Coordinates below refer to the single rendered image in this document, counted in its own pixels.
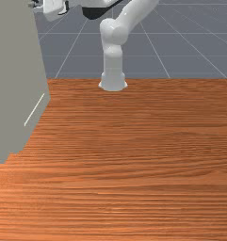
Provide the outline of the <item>pale grey cabinet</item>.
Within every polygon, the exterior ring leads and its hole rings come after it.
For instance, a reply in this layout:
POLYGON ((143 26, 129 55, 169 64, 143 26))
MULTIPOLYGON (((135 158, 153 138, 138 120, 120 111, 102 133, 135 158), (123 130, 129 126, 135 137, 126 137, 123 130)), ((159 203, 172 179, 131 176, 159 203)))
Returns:
POLYGON ((0 164, 24 149, 50 102, 28 0, 0 0, 0 164))

